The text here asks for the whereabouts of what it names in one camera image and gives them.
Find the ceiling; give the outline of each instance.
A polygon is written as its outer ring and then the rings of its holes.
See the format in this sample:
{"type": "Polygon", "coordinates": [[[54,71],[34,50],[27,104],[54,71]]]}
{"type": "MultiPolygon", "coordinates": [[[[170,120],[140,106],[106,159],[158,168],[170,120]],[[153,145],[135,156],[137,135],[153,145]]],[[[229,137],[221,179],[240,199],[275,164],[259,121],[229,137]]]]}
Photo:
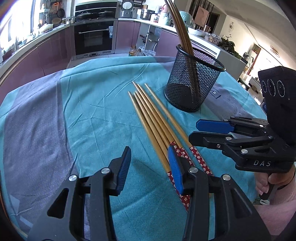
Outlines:
{"type": "Polygon", "coordinates": [[[296,69],[296,31],[274,0],[209,0],[227,15],[241,20],[258,44],[270,52],[274,46],[280,55],[275,58],[296,69]]]}

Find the camera lens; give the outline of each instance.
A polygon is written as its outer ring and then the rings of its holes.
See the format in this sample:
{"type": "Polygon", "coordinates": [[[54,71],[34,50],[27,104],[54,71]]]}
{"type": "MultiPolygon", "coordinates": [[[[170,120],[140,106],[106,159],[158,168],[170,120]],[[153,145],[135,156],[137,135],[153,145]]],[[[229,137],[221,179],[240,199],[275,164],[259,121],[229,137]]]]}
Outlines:
{"type": "Polygon", "coordinates": [[[266,86],[266,83],[265,83],[264,80],[261,82],[261,87],[262,87],[263,92],[266,93],[266,91],[267,91],[267,86],[266,86]]]}
{"type": "Polygon", "coordinates": [[[269,91],[270,95],[275,96],[276,95],[276,88],[274,86],[274,82],[272,80],[268,80],[267,85],[268,85],[268,91],[269,91]]]}
{"type": "Polygon", "coordinates": [[[277,88],[278,88],[278,93],[280,97],[284,97],[285,96],[285,87],[284,84],[282,83],[282,81],[278,81],[277,83],[277,88]]]}

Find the teal tablecloth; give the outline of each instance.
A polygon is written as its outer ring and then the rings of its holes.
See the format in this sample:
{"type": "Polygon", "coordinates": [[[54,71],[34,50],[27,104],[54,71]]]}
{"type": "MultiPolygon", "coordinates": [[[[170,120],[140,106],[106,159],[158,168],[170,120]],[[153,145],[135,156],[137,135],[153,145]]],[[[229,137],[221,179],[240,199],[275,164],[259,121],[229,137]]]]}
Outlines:
{"type": "MultiPolygon", "coordinates": [[[[130,146],[132,161],[124,190],[111,197],[118,240],[181,240],[187,212],[130,101],[128,91],[135,91],[132,81],[147,83],[188,135],[199,119],[266,116],[226,72],[214,85],[219,98],[209,95],[196,113],[177,110],[163,95],[173,62],[165,57],[93,59],[7,95],[0,107],[1,187],[9,217],[24,238],[69,174],[93,175],[130,146]]],[[[221,151],[198,150],[215,176],[230,174],[248,198],[255,199],[252,173],[236,170],[221,151]]],[[[213,218],[211,200],[210,238],[213,218]]],[[[87,217],[85,232],[89,237],[87,217]]]]}

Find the human hand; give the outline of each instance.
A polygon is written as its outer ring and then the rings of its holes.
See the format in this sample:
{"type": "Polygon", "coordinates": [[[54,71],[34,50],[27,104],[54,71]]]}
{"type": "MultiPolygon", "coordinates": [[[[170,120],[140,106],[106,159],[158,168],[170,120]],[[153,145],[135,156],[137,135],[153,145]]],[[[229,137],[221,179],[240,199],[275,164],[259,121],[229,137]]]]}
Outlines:
{"type": "Polygon", "coordinates": [[[273,173],[268,177],[267,173],[255,172],[255,181],[256,181],[256,191],[259,195],[263,193],[268,193],[269,184],[278,184],[279,186],[284,186],[289,184],[295,173],[295,165],[292,166],[291,170],[288,173],[273,173]]]}

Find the oven handle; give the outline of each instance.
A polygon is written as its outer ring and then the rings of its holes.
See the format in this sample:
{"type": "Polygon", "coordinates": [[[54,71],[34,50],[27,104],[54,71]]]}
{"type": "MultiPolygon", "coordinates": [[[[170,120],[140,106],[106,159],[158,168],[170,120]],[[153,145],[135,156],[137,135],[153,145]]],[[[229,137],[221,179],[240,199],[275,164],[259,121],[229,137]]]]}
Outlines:
{"type": "Polygon", "coordinates": [[[91,33],[91,32],[98,32],[98,31],[109,31],[109,29],[100,29],[100,30],[93,30],[93,31],[87,31],[87,32],[78,32],[78,34],[85,34],[85,33],[91,33]]]}

